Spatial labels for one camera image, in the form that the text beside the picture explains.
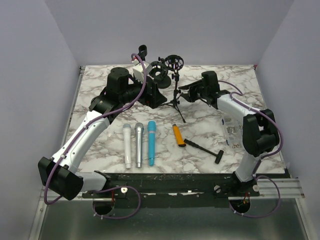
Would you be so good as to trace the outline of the black tripod microphone stand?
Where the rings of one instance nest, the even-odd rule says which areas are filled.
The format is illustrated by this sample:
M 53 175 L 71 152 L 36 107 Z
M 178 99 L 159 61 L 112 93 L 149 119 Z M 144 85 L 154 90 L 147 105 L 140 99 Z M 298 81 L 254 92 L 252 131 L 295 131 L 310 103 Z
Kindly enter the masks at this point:
M 182 118 L 183 123 L 186 123 L 186 120 L 184 119 L 184 117 L 178 107 L 178 105 L 180 104 L 180 102 L 178 101 L 178 99 L 179 99 L 178 94 L 181 93 L 181 90 L 178 89 L 178 82 L 180 80 L 179 71 L 184 66 L 184 60 L 179 55 L 172 54 L 172 55 L 169 55 L 165 58 L 164 64 L 168 70 L 173 72 L 171 74 L 171 78 L 175 81 L 175 86 L 174 86 L 174 91 L 173 91 L 173 99 L 169 102 L 161 104 L 161 106 L 169 106 L 169 107 L 172 107 L 175 110 L 177 110 Z

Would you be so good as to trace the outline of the grey silver microphone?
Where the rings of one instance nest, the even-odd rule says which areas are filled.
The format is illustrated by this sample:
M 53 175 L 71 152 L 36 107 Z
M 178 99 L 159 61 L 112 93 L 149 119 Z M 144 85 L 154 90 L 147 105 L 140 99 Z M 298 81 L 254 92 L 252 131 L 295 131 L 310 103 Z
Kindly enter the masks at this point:
M 135 140 L 136 140 L 136 167 L 141 168 L 143 162 L 143 134 L 144 134 L 144 125 L 141 122 L 136 123 L 135 125 Z

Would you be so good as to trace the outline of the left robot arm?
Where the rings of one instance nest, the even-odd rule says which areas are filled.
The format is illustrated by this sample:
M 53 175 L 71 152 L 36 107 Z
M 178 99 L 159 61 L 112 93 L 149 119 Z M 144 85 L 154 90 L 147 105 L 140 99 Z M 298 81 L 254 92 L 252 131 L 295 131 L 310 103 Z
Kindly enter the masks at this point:
M 112 68 L 106 86 L 91 100 L 83 122 L 73 135 L 51 158 L 39 160 L 38 170 L 45 196 L 49 190 L 67 200 L 73 200 L 85 191 L 94 191 L 101 198 L 110 194 L 111 185 L 105 174 L 98 171 L 79 173 L 79 166 L 97 137 L 120 113 L 136 101 L 155 109 L 167 100 L 150 76 L 153 68 L 147 64 L 143 66 L 134 66 L 133 73 L 124 67 Z

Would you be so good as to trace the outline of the black shock-mount round-base stand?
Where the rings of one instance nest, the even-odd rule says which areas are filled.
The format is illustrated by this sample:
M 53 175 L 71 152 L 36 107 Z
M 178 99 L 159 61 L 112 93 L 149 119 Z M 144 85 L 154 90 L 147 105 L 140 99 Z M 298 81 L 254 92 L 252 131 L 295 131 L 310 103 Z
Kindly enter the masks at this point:
M 168 88 L 172 80 L 168 76 L 168 67 L 165 65 L 165 59 L 158 57 L 157 61 L 153 61 L 151 64 L 152 69 L 149 72 L 149 75 L 153 78 L 153 81 L 157 83 L 159 89 Z

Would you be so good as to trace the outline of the black clip microphone stand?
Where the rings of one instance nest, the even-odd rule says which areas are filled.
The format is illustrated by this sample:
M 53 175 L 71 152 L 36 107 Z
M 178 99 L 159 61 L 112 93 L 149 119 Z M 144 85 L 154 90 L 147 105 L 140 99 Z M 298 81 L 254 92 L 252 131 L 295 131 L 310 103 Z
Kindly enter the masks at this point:
M 142 61 L 146 60 L 146 56 L 148 54 L 148 48 L 145 44 L 142 44 L 138 47 L 138 56 L 141 58 Z

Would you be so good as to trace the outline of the white microphone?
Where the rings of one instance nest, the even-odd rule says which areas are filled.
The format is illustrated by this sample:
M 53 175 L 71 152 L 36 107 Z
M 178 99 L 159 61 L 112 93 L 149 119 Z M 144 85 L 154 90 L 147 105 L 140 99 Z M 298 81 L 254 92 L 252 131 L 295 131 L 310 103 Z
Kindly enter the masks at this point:
M 123 133 L 123 145 L 124 145 L 124 164 L 126 169 L 132 167 L 132 157 L 131 157 L 131 125 L 125 123 L 122 126 Z

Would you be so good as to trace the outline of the cyan blue microphone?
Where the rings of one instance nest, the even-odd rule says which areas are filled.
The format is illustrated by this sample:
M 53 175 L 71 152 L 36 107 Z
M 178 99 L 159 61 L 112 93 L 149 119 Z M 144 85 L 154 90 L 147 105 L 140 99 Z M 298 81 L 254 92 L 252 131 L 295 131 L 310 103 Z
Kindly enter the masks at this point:
M 155 164 L 156 158 L 156 122 L 150 120 L 147 126 L 148 130 L 148 159 L 151 167 Z

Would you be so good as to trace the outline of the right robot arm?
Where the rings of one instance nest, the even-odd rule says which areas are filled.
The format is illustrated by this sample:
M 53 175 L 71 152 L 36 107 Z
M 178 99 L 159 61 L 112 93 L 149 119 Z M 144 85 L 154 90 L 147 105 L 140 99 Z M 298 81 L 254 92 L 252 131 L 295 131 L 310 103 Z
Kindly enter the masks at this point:
M 215 71 L 205 71 L 201 74 L 200 80 L 180 86 L 180 90 L 187 91 L 180 96 L 189 103 L 201 100 L 242 122 L 244 155 L 234 171 L 237 179 L 230 183 L 230 191 L 236 196 L 241 196 L 247 192 L 247 182 L 254 179 L 261 161 L 281 150 L 283 137 L 270 109 L 261 110 L 249 106 L 235 97 L 243 95 L 239 88 L 232 92 L 222 90 L 220 83 L 228 82 L 218 80 Z

